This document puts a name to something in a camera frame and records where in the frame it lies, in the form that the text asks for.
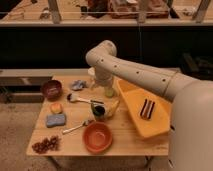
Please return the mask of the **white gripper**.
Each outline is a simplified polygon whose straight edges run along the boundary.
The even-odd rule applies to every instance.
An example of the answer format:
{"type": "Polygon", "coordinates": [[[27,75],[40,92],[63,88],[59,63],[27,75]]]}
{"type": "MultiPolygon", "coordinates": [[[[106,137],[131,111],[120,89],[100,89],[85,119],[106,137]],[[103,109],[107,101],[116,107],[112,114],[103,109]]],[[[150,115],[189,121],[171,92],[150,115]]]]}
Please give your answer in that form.
{"type": "Polygon", "coordinates": [[[97,88],[98,86],[111,88],[113,85],[113,75],[104,69],[90,67],[88,69],[88,75],[91,79],[91,89],[97,88]]]}

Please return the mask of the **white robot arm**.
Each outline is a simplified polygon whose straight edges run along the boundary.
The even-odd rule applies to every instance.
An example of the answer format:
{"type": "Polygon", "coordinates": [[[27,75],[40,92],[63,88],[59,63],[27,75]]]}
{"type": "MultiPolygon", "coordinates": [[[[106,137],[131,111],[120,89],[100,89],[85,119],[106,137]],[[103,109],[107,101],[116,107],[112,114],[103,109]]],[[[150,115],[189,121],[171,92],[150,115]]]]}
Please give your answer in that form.
{"type": "Polygon", "coordinates": [[[120,59],[110,40],[89,50],[86,61],[100,85],[115,75],[172,103],[169,171],[213,171],[213,81],[120,59]]]}

